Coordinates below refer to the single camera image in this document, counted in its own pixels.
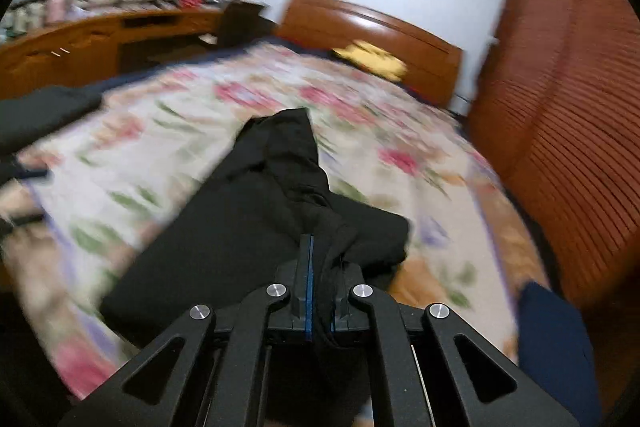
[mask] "black garment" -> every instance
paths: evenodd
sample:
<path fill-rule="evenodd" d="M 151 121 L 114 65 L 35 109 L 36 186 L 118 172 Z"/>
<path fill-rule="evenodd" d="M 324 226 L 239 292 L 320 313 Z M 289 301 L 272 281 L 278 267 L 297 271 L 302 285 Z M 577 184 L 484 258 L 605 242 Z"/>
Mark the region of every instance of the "black garment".
<path fill-rule="evenodd" d="M 314 334 L 330 332 L 340 259 L 374 276 L 404 260 L 404 217 L 329 191 L 304 109 L 250 120 L 234 149 L 138 256 L 100 306 L 106 323 L 139 346 L 194 304 L 219 309 L 273 282 L 314 236 Z"/>
<path fill-rule="evenodd" d="M 60 380 L 11 293 L 0 293 L 0 425 L 54 427 L 71 409 Z"/>
<path fill-rule="evenodd" d="M 72 87 L 50 86 L 11 100 L 0 100 L 0 156 L 8 156 L 87 113 L 102 95 Z"/>

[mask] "wooden headboard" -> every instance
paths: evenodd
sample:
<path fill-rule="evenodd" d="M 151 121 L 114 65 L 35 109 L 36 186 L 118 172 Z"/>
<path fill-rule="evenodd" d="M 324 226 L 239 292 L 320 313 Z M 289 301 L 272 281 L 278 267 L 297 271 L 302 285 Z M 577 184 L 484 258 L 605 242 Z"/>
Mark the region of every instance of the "wooden headboard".
<path fill-rule="evenodd" d="M 407 22 L 340 0 L 290 0 L 276 35 L 307 48 L 342 48 L 354 39 L 378 46 L 408 68 L 402 82 L 447 107 L 462 50 Z"/>

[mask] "metal screw cap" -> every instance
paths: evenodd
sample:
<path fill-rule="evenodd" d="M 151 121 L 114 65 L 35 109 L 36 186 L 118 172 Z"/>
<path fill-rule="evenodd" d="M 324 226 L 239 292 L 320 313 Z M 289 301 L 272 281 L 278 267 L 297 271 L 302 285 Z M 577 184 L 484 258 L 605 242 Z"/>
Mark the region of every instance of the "metal screw cap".
<path fill-rule="evenodd" d="M 271 297 L 280 297 L 287 292 L 287 287 L 284 284 L 280 284 L 278 282 L 273 283 L 267 286 L 267 293 Z"/>
<path fill-rule="evenodd" d="M 429 312 L 437 319 L 446 319 L 449 317 L 449 308 L 444 304 L 436 303 L 429 306 Z"/>
<path fill-rule="evenodd" d="M 353 294 L 358 297 L 369 297 L 373 293 L 373 288 L 368 284 L 357 284 L 353 287 Z"/>
<path fill-rule="evenodd" d="M 209 307 L 206 304 L 196 304 L 189 311 L 189 315 L 192 319 L 196 319 L 197 321 L 199 321 L 201 319 L 206 319 L 207 317 L 209 317 L 210 312 L 211 310 L 209 310 Z"/>

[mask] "louvered wardrobe door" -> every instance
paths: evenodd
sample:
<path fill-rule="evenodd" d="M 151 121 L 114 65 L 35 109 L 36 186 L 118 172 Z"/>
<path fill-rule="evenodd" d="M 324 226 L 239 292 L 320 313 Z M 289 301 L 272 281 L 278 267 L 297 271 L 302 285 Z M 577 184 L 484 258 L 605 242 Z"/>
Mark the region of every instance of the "louvered wardrobe door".
<path fill-rule="evenodd" d="M 506 183 L 545 230 L 579 305 L 637 258 L 640 23 L 627 0 L 577 0 L 558 84 Z"/>
<path fill-rule="evenodd" d="M 529 137 L 554 74 L 572 8 L 572 0 L 511 1 L 513 8 L 506 16 L 513 20 L 504 35 L 498 32 L 497 60 L 481 79 L 469 115 L 473 144 L 500 176 L 513 167 Z"/>

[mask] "wooden desk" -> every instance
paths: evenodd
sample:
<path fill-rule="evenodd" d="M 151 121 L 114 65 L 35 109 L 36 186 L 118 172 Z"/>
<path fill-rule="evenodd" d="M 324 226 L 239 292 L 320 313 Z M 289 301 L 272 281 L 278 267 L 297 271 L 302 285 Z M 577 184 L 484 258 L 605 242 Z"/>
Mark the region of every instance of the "wooden desk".
<path fill-rule="evenodd" d="M 111 78 L 118 74 L 123 44 L 215 33 L 221 14 L 215 9 L 124 12 L 33 32 L 0 47 L 0 99 Z"/>

